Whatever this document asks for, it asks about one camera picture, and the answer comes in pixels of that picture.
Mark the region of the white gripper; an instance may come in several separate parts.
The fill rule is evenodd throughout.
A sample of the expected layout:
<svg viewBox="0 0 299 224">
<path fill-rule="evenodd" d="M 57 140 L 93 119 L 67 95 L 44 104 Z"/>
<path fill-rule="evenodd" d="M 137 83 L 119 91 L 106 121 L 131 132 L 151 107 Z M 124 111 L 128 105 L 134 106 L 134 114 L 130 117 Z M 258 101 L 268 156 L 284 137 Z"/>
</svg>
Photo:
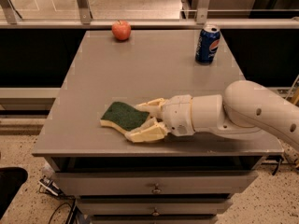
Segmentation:
<svg viewBox="0 0 299 224">
<path fill-rule="evenodd" d="M 124 136 L 133 143 L 148 143 L 164 139 L 169 130 L 175 136 L 194 134 L 192 126 L 192 97 L 178 95 L 170 99 L 157 98 L 135 105 L 139 111 L 149 112 L 152 117 L 140 127 Z"/>
</svg>

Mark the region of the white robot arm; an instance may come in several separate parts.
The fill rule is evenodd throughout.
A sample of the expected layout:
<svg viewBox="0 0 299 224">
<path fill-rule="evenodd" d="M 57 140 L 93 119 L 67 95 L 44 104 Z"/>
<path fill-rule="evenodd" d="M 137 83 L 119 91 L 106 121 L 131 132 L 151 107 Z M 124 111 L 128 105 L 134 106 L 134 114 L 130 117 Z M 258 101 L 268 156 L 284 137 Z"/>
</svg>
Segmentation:
<svg viewBox="0 0 299 224">
<path fill-rule="evenodd" d="M 178 95 L 135 108 L 149 112 L 150 119 L 125 134 L 133 143 L 161 140 L 170 133 L 248 140 L 265 131 L 299 149 L 299 107 L 252 81 L 236 81 L 222 95 Z"/>
</svg>

